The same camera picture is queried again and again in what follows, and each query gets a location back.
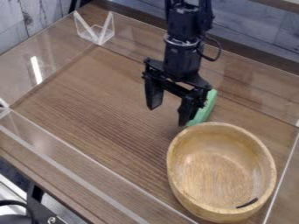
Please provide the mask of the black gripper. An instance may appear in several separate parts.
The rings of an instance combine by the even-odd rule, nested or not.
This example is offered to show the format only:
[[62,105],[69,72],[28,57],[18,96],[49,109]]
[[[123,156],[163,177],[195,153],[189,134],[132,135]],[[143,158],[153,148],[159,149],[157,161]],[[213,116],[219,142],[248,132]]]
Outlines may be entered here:
[[211,84],[200,77],[201,39],[180,41],[164,39],[163,60],[144,59],[144,93],[147,107],[153,110],[161,103],[164,91],[181,98],[177,108],[179,125],[184,126],[193,119],[211,91]]

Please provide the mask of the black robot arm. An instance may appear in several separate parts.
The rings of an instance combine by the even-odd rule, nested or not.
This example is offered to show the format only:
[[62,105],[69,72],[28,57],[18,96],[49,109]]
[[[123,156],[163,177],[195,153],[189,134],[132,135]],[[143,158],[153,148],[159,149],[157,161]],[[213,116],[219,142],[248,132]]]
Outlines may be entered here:
[[211,28],[211,0],[164,0],[167,33],[163,37],[163,60],[144,59],[144,95],[147,107],[153,110],[164,100],[164,92],[181,99],[179,125],[184,126],[203,109],[212,90],[200,77],[205,31]]

